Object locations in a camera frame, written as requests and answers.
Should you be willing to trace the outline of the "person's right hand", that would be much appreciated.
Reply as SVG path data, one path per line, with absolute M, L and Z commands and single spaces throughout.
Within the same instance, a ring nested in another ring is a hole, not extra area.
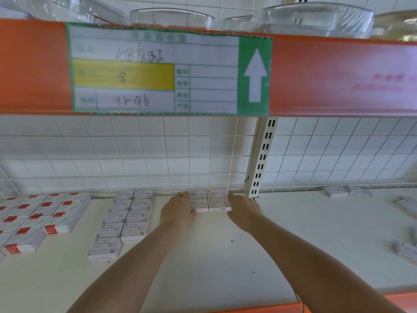
M 249 234 L 252 234 L 259 227 L 260 221 L 265 218 L 259 204 L 245 196 L 244 204 L 232 208 L 227 215 L 236 226 Z

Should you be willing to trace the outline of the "person's left hand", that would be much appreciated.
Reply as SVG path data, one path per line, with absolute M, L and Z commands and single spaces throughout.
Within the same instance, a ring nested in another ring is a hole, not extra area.
M 176 206 L 174 196 L 163 206 L 160 212 L 159 225 L 175 228 L 177 231 L 184 233 L 195 221 L 196 213 L 190 207 Z

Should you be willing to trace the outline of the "person's right forearm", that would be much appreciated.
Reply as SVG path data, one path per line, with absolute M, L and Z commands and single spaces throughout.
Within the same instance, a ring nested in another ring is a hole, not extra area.
M 229 215 L 263 247 L 311 313 L 402 313 L 340 261 L 265 216 Z

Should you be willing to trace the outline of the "person's left forearm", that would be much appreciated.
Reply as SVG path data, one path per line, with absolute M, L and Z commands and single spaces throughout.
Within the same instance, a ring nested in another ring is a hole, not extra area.
M 140 313 L 149 289 L 167 254 L 194 221 L 161 221 L 99 276 L 67 313 Z

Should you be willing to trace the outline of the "white slotted shelf upright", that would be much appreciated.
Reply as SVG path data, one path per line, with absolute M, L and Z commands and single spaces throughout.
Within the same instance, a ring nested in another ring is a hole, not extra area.
M 258 197 L 278 120 L 278 117 L 257 118 L 244 181 L 244 193 L 249 198 Z

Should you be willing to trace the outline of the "rows of paper clip boxes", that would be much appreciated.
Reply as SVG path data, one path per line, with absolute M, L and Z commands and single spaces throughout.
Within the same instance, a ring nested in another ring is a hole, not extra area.
M 118 191 L 88 251 L 91 262 L 115 260 L 122 244 L 142 241 L 152 213 L 152 189 Z

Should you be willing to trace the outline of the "small white box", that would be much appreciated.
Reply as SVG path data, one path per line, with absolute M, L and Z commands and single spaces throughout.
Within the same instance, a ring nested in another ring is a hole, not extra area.
M 408 243 L 392 240 L 393 252 L 396 256 L 417 266 L 417 242 Z
M 373 194 L 370 189 L 363 189 L 356 186 L 347 186 L 348 194 L 360 199 L 373 200 Z
M 323 187 L 322 191 L 329 198 L 342 197 L 349 194 L 347 189 L 345 189 L 343 186 L 326 186 Z
M 410 196 L 398 196 L 395 205 L 417 220 L 417 200 Z

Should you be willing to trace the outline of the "green and white label card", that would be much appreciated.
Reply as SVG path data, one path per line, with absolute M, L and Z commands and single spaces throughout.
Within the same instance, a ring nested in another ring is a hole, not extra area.
M 271 37 L 66 23 L 72 110 L 269 114 Z

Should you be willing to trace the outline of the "group of red-labelled white boxes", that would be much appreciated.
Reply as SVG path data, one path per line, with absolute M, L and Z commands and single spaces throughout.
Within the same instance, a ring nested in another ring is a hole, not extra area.
M 88 192 L 56 192 L 0 201 L 0 253 L 32 252 L 46 236 L 71 232 L 90 200 Z

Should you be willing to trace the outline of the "orange shelf beam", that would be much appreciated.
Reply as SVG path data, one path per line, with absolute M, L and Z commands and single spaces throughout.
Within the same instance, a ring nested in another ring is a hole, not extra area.
M 417 42 L 273 35 L 268 115 L 417 118 Z M 0 18 L 0 114 L 75 115 L 65 24 Z

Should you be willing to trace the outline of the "small clear glass bowl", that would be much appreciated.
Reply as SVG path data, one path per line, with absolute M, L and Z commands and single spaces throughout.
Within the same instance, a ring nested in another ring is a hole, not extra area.
M 234 32 L 253 32 L 258 29 L 258 24 L 253 15 L 227 17 L 221 21 L 221 30 Z

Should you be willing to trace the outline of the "large clear glass bowl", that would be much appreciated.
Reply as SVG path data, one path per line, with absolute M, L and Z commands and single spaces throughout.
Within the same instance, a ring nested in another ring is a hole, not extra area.
M 367 39 L 375 12 L 329 2 L 271 6 L 253 14 L 251 32 L 277 35 Z

